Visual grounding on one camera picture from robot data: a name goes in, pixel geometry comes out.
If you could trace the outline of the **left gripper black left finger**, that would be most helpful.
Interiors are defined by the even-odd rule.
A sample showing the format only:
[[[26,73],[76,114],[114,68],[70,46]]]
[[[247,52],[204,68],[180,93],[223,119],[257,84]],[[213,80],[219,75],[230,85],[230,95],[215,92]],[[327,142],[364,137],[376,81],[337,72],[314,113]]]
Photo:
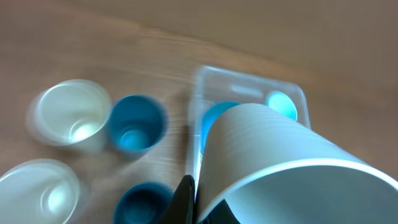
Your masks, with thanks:
[[[195,206],[195,180],[191,175],[183,176],[168,209],[160,219],[161,224],[192,224]]]

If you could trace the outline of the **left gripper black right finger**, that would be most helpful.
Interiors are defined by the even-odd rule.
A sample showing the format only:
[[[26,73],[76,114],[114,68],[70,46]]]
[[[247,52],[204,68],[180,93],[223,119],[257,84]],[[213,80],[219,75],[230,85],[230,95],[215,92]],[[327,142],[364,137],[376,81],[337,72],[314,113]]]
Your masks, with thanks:
[[[202,224],[240,224],[236,219],[226,200],[222,200],[210,214],[201,222]]]

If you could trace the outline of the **grey small cup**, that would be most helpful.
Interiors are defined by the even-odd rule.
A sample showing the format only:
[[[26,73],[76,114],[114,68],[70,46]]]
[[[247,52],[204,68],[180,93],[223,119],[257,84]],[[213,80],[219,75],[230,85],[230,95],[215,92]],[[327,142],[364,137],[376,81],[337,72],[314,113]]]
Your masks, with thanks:
[[[226,202],[240,223],[396,223],[397,181],[265,105],[211,126],[197,193],[202,222]]]

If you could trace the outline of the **dark blue tall cup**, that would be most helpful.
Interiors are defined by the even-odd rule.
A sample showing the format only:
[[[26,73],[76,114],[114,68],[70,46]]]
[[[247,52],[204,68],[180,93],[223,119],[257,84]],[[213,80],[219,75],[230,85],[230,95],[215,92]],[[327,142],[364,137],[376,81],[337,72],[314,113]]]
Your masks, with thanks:
[[[143,182],[120,198],[113,216],[115,224],[154,224],[168,209],[174,192],[159,182]]]
[[[118,153],[138,160],[165,137],[169,118],[164,106],[147,95],[128,95],[113,106],[108,135]]]

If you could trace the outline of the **dark blue bowl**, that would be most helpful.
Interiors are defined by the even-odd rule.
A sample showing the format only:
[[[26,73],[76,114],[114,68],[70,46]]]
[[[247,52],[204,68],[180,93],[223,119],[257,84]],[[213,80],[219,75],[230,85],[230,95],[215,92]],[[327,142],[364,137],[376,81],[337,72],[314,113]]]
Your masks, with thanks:
[[[205,144],[207,135],[210,131],[212,124],[228,109],[239,105],[237,101],[222,101],[213,105],[206,111],[201,120],[201,153],[205,152]]]

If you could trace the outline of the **light blue small cup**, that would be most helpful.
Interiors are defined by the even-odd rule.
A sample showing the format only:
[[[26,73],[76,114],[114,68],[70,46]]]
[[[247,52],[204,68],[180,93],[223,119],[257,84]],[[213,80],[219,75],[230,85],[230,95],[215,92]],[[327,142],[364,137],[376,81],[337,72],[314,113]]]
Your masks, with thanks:
[[[297,109],[292,99],[281,91],[272,91],[268,94],[266,105],[278,113],[297,121]]]

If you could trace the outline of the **cream tall cup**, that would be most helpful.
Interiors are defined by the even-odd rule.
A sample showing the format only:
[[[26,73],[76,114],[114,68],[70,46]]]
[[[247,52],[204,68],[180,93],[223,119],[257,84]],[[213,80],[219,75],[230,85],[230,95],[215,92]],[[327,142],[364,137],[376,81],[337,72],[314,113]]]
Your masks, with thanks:
[[[43,144],[97,153],[108,140],[106,124],[112,101],[98,83],[74,79],[37,95],[27,110],[28,132]]]
[[[1,223],[70,223],[90,201],[90,190],[66,164],[34,159],[1,176]]]

